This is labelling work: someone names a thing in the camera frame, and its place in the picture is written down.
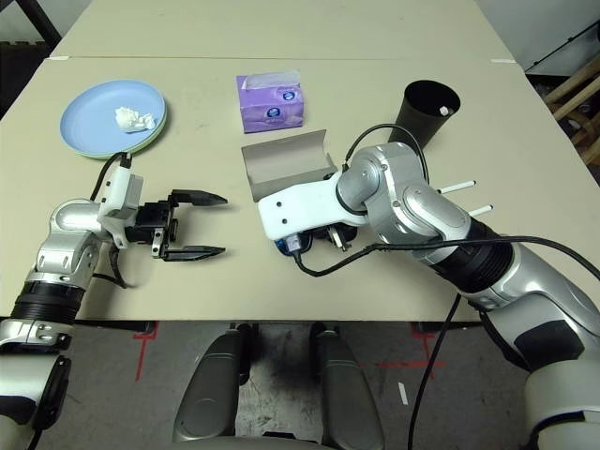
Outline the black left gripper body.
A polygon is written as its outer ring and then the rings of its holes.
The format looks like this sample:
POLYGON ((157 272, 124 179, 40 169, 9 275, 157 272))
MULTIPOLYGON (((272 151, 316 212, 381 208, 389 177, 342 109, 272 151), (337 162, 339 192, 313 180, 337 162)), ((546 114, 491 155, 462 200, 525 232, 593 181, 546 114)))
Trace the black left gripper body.
POLYGON ((153 257, 166 257, 170 243, 176 240, 176 207, 176 202, 168 200, 142 205, 134 223, 126 226, 127 240, 130 243, 149 245, 153 257))

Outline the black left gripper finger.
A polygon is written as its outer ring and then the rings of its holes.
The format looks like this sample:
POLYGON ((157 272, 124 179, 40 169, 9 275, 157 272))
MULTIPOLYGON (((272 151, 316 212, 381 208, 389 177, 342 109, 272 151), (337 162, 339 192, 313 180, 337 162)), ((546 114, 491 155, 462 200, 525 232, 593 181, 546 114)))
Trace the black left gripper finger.
POLYGON ((228 200, 203 190, 174 189, 170 194, 170 202, 172 204, 190 203, 194 206, 218 206, 227 204, 228 200))
POLYGON ((163 261, 199 261, 224 253, 225 247, 183 247, 166 249, 161 253, 163 261))

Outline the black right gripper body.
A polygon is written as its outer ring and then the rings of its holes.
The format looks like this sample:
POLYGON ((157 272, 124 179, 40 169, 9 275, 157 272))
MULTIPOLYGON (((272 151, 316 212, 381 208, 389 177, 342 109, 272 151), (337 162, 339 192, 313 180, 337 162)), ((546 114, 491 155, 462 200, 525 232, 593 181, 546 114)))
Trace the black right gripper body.
POLYGON ((326 240, 337 248, 350 248, 358 234, 352 225, 327 225, 310 231, 314 239, 326 240))

